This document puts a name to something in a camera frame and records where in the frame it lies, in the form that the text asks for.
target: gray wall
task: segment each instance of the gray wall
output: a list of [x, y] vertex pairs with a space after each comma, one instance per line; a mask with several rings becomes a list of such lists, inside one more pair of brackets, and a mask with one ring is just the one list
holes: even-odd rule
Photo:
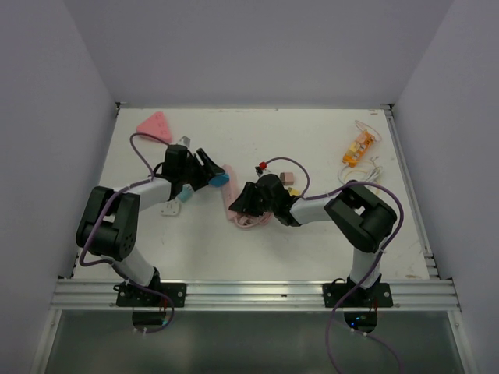
[[25, 373], [114, 104], [59, 0], [2, 2], [0, 48], [0, 372]]
[[395, 106], [430, 244], [484, 373], [499, 364], [497, 15], [496, 0], [456, 0]]
[[402, 92], [451, 0], [65, 0], [136, 106], [372, 107]]

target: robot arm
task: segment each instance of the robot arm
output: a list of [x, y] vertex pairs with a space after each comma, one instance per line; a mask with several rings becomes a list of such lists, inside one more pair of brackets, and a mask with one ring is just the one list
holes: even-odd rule
[[110, 219], [102, 221], [97, 228], [95, 226], [104, 205], [120, 189], [95, 187], [76, 233], [76, 243], [84, 247], [90, 233], [95, 231], [88, 252], [112, 263], [120, 276], [154, 291], [158, 290], [160, 274], [135, 246], [139, 212], [174, 199], [185, 184], [190, 184], [197, 191], [225, 173], [202, 149], [191, 154], [182, 145], [168, 146], [165, 161], [158, 166], [161, 166], [161, 171], [155, 173], [150, 182], [132, 187], [115, 198], [105, 212]]
[[[286, 226], [333, 221], [354, 247], [349, 276], [354, 284], [373, 265], [380, 246], [397, 220], [395, 212], [363, 185], [347, 187], [334, 197], [304, 199], [290, 196], [279, 177], [273, 174], [261, 176], [257, 183], [247, 182], [229, 209], [255, 217], [272, 212]], [[378, 263], [360, 287], [369, 289], [379, 280]]]

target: small pink block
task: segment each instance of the small pink block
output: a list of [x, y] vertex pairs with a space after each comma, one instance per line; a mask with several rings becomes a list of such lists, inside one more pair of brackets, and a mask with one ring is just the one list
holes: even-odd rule
[[237, 178], [235, 177], [234, 170], [229, 165], [223, 165], [221, 168], [228, 174], [228, 182], [221, 187], [221, 197], [224, 200], [225, 215], [229, 221], [232, 221], [237, 217], [237, 213], [228, 208], [239, 197], [241, 190], [237, 186]]
[[[168, 122], [166, 121], [166, 117], [162, 111], [157, 111], [140, 125], [138, 125], [137, 132], [143, 132], [152, 136], [156, 136], [159, 139], [164, 140], [166, 143], [172, 142], [172, 133], [170, 132]], [[147, 138], [154, 142], [157, 141], [147, 136], [144, 136], [144, 138]]]
[[295, 182], [295, 176], [291, 172], [281, 173], [279, 179], [281, 179], [283, 185], [292, 185]]

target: black mounting bracket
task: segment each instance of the black mounting bracket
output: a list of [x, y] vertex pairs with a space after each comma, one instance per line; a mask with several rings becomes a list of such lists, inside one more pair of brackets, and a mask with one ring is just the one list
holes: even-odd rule
[[[161, 304], [161, 297], [142, 291], [125, 282], [115, 285], [113, 290], [118, 292], [116, 299], [116, 306], [118, 307], [148, 308], [157, 307]], [[160, 283], [154, 290], [167, 295], [173, 301], [175, 308], [184, 307], [187, 292], [185, 283]]]
[[[326, 283], [322, 285], [322, 296], [326, 308], [334, 308], [340, 298], [350, 291], [355, 284], [348, 279], [346, 283]], [[342, 308], [391, 308], [393, 299], [391, 297], [390, 284], [378, 281], [364, 290], [358, 288], [352, 295], [343, 301]]]

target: white table surface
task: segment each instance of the white table surface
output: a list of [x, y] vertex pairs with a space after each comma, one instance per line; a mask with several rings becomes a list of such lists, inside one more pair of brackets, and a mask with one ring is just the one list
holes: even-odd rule
[[[136, 126], [157, 110], [122, 109], [101, 177], [101, 185], [119, 187], [147, 177], [147, 169], [129, 145]], [[256, 181], [261, 161], [286, 156], [302, 163], [312, 183], [307, 195], [339, 187], [338, 169], [349, 144], [359, 134], [355, 120], [373, 126], [382, 136], [365, 158], [378, 156], [384, 167], [381, 184], [402, 201], [405, 223], [381, 264], [385, 280], [428, 279], [416, 224], [398, 166], [394, 144], [382, 111], [332, 109], [165, 109], [176, 142], [186, 135], [191, 149], [202, 147], [218, 165], [230, 164], [239, 186]], [[154, 166], [165, 147], [136, 138]], [[276, 161], [273, 172], [293, 171], [296, 188], [305, 176], [293, 164]], [[384, 193], [380, 197], [395, 211]], [[266, 226], [242, 230], [225, 217], [220, 189], [208, 186], [182, 205], [177, 217], [160, 215], [161, 206], [140, 213], [136, 245], [160, 271], [162, 279], [179, 280], [324, 280], [347, 277], [352, 246], [331, 222], [288, 228], [276, 219]], [[78, 266], [79, 279], [118, 279], [108, 265]]]

